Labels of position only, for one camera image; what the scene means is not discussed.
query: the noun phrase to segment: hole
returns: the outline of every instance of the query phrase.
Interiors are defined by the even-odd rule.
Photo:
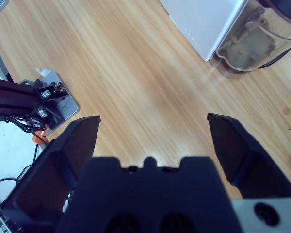
[[[164,172],[164,173],[174,173],[177,171],[178,171],[178,168],[162,167],[162,172]]]
[[[107,225],[105,233],[138,233],[139,224],[132,214],[121,214],[114,217]]]
[[[279,215],[277,211],[270,205],[258,203],[254,207],[254,211],[261,222],[268,226],[276,226],[279,223]]]
[[[161,233],[195,233],[194,225],[182,213],[167,215],[161,224]]]
[[[132,173],[138,171],[138,167],[137,166],[130,166],[127,168],[127,171],[129,174],[132,174]]]

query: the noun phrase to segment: white appliance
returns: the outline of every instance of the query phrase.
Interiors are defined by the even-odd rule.
[[[229,72],[266,67],[291,49],[291,0],[160,0],[205,61]]]
[[[247,0],[160,0],[204,61],[209,61]]]

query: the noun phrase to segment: metal bracket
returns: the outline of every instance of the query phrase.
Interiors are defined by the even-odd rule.
[[[74,114],[76,114],[79,111],[79,109],[80,109],[79,105],[74,100],[74,98],[72,97],[71,93],[69,92],[69,90],[67,89],[67,87],[65,86],[63,81],[60,79],[60,77],[54,71],[49,72],[45,77],[43,77],[41,79],[41,83],[43,84],[43,86],[52,85],[52,82],[62,83],[65,90],[66,90],[67,95],[65,95],[64,97],[61,97],[61,98],[54,98],[52,101],[55,102],[55,104],[57,106],[57,110],[61,114],[63,119],[65,121],[67,121],[69,118],[71,118]],[[26,84],[26,83],[27,83],[27,85],[28,84],[34,85],[33,81],[26,80],[26,79],[24,79],[22,82],[20,82],[20,84]],[[44,134],[44,136],[49,135],[51,132],[53,132],[53,130],[49,129]]]

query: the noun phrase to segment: black plastic part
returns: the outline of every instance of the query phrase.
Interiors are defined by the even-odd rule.
[[[258,203],[254,207],[254,211],[262,222],[268,226],[277,226],[280,222],[280,217],[277,211],[270,205],[265,203]]]
[[[244,198],[291,197],[288,179],[238,120],[218,114],[207,119],[226,178]]]
[[[271,6],[280,14],[291,20],[291,0],[266,0],[265,2],[267,1],[269,1]]]
[[[139,169],[92,158],[56,232],[242,232],[210,158],[183,158],[176,172],[164,170],[153,158]]]
[[[259,68],[262,69],[262,68],[266,68],[266,67],[269,67],[271,66],[272,64],[276,63],[277,61],[279,61],[281,58],[283,58],[289,51],[291,50],[288,49],[286,51],[284,51],[282,54],[278,55],[276,58],[274,58],[273,60],[271,60],[270,62],[268,63],[265,63],[264,65],[260,66]]]
[[[69,192],[93,155],[99,123],[99,116],[71,122],[35,160],[1,204],[1,212],[27,232],[54,230]]]

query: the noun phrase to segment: white floor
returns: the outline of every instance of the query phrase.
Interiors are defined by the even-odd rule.
[[[0,122],[0,179],[16,178],[33,161],[35,143],[32,135],[13,123]],[[15,181],[0,182],[0,203],[14,188]]]

